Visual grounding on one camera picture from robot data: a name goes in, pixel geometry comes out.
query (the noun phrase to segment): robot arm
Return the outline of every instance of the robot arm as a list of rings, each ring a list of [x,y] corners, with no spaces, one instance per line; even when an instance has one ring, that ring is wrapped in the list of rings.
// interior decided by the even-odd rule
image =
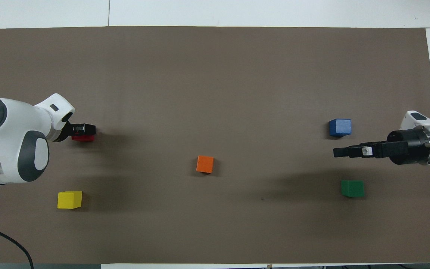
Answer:
[[[36,180],[48,164],[48,140],[94,135],[95,126],[69,123],[74,112],[56,93],[34,106],[0,98],[0,185]],[[82,130],[77,132],[75,126]]]
[[[386,141],[367,142],[334,148],[334,157],[389,157],[395,164],[430,165],[430,119],[416,111],[408,111],[401,128],[392,131]]]

